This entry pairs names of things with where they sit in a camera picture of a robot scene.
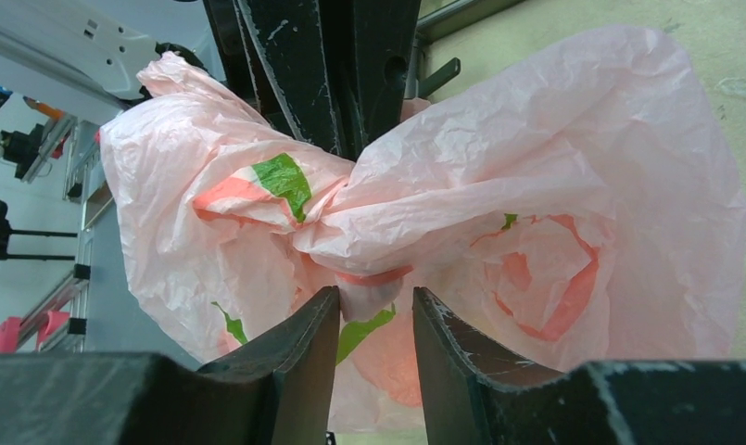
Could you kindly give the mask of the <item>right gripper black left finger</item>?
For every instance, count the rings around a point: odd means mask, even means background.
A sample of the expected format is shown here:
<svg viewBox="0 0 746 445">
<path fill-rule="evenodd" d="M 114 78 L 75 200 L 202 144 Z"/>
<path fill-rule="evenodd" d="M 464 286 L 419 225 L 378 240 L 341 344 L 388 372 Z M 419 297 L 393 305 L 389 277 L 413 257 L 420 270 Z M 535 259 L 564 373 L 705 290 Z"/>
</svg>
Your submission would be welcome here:
<svg viewBox="0 0 746 445">
<path fill-rule="evenodd" d="M 189 370 L 158 353 L 0 354 L 0 444 L 324 444 L 339 292 Z"/>
</svg>

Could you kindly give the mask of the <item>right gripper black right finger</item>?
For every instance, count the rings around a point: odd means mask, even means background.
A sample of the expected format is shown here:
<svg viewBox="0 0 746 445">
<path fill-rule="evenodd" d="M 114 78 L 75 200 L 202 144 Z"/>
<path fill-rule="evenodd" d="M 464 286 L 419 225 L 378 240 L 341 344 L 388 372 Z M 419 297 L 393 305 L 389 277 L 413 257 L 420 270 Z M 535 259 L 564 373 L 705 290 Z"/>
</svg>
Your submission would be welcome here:
<svg viewBox="0 0 746 445">
<path fill-rule="evenodd" d="M 746 444 L 746 361 L 596 361 L 561 373 L 424 287 L 413 330 L 432 444 Z"/>
</svg>

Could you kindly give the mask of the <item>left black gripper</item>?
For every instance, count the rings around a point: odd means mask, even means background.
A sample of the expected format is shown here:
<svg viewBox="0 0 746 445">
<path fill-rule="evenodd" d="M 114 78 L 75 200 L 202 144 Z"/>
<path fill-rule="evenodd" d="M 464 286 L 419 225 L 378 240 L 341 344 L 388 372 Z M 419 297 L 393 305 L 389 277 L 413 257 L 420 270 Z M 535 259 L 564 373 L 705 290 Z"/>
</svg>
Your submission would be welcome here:
<svg viewBox="0 0 746 445">
<path fill-rule="evenodd" d="M 353 81 L 353 150 L 399 123 L 419 0 L 205 1 L 227 80 L 252 81 L 275 130 L 341 152 L 329 80 Z"/>
</svg>

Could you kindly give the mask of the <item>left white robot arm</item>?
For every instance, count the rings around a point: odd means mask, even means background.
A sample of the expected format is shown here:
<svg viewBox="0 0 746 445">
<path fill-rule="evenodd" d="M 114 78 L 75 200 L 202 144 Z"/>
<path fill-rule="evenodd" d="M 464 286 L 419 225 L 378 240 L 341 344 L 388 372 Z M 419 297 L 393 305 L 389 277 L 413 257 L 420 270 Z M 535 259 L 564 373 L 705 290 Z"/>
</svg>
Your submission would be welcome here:
<svg viewBox="0 0 746 445">
<path fill-rule="evenodd" d="M 227 86 L 275 130 L 357 159 L 399 122 L 416 1 L 190 1 L 206 18 Z M 82 74 L 123 107 L 154 94 L 137 79 L 186 47 L 161 42 L 82 1 L 0 1 L 0 47 Z"/>
</svg>

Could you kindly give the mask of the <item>pink plastic bag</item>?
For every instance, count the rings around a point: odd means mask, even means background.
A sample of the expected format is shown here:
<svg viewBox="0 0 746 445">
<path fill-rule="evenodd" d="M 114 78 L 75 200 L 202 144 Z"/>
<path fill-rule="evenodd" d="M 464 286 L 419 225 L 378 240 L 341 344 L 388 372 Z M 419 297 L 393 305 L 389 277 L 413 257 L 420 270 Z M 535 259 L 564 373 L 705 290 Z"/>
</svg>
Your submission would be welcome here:
<svg viewBox="0 0 746 445">
<path fill-rule="evenodd" d="M 99 132 L 131 293 L 210 362 L 341 293 L 329 427 L 424 425 L 411 297 L 559 371 L 723 359 L 746 200 L 685 49 L 607 26 L 436 104 L 355 161 L 275 131 L 168 54 Z"/>
</svg>

